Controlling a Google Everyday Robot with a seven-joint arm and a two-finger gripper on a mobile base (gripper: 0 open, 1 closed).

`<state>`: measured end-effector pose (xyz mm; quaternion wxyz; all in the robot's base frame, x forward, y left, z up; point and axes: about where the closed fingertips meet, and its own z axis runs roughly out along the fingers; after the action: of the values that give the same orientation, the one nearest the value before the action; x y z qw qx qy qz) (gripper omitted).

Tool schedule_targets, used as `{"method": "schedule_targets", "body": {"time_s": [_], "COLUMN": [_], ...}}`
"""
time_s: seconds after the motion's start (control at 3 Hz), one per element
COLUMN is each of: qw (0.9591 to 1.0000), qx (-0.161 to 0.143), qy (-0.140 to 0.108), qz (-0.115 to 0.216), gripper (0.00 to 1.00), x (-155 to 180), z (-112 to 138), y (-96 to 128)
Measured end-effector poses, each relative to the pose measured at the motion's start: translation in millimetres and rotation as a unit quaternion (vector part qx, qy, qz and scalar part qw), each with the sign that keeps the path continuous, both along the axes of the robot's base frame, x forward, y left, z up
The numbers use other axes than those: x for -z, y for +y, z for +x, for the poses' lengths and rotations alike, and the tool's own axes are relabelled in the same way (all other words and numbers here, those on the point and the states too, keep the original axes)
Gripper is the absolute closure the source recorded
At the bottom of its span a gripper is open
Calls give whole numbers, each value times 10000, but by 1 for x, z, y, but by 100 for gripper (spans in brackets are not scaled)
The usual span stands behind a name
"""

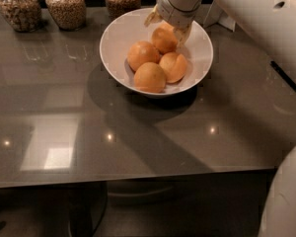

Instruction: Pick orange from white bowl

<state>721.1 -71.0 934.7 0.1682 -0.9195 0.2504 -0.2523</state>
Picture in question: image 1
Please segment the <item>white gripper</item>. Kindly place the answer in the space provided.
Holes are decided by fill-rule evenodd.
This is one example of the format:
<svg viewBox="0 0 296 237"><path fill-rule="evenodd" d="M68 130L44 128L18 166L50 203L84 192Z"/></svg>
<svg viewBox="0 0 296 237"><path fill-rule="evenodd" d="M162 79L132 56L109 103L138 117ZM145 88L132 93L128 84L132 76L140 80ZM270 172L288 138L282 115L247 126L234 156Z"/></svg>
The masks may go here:
<svg viewBox="0 0 296 237"><path fill-rule="evenodd" d="M149 27L166 21L174 27L173 33L178 45L184 45L191 32L191 23L195 18L201 0L158 0L157 11L152 10L145 19L144 26Z"/></svg>

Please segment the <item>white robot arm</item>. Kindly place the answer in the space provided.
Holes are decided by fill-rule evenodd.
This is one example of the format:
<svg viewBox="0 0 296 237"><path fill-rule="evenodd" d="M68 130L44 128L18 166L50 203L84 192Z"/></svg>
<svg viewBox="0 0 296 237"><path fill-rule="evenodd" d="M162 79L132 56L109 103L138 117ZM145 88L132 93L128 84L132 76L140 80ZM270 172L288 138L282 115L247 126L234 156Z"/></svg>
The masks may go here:
<svg viewBox="0 0 296 237"><path fill-rule="evenodd" d="M157 0L145 24L165 20L185 41L201 0ZM213 0L272 58L266 83L278 111L295 112L296 0ZM273 178L259 237L296 237L296 145Z"/></svg>

